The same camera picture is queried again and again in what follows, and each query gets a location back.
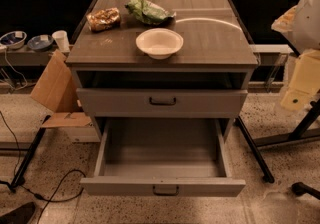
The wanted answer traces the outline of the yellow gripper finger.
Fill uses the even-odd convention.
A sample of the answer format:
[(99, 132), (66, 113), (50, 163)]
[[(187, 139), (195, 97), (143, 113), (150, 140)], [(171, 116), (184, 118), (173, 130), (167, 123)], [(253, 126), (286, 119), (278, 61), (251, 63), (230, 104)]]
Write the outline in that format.
[(302, 109), (320, 90), (320, 50), (305, 50), (295, 62), (294, 71), (280, 101), (289, 111)]

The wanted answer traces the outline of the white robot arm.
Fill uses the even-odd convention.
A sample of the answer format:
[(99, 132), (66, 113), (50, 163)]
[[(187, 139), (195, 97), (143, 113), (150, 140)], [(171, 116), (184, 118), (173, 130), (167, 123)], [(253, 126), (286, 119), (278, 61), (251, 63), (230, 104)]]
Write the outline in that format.
[(271, 29), (299, 53), (280, 105), (289, 111), (300, 110), (320, 90), (320, 0), (299, 0)]

